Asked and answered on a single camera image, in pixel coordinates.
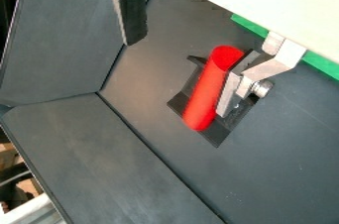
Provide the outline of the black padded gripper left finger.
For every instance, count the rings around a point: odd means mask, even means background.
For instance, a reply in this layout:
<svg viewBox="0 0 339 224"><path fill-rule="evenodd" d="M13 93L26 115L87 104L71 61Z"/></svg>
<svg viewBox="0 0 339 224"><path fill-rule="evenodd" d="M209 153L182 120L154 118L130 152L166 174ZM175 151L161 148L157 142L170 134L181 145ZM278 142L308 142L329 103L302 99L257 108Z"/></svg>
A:
<svg viewBox="0 0 339 224"><path fill-rule="evenodd" d="M113 0L122 39L127 46L147 36L146 0Z"/></svg>

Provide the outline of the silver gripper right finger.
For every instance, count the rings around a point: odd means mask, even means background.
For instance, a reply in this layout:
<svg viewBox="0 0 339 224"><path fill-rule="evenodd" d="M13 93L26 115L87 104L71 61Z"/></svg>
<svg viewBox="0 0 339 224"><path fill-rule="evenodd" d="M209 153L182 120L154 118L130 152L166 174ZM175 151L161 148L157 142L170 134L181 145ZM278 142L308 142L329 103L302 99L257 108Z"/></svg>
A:
<svg viewBox="0 0 339 224"><path fill-rule="evenodd" d="M218 115L226 118L251 93L265 98L273 88L267 79L294 69L306 51L306 47L270 32L262 54L250 52L230 71L217 106Z"/></svg>

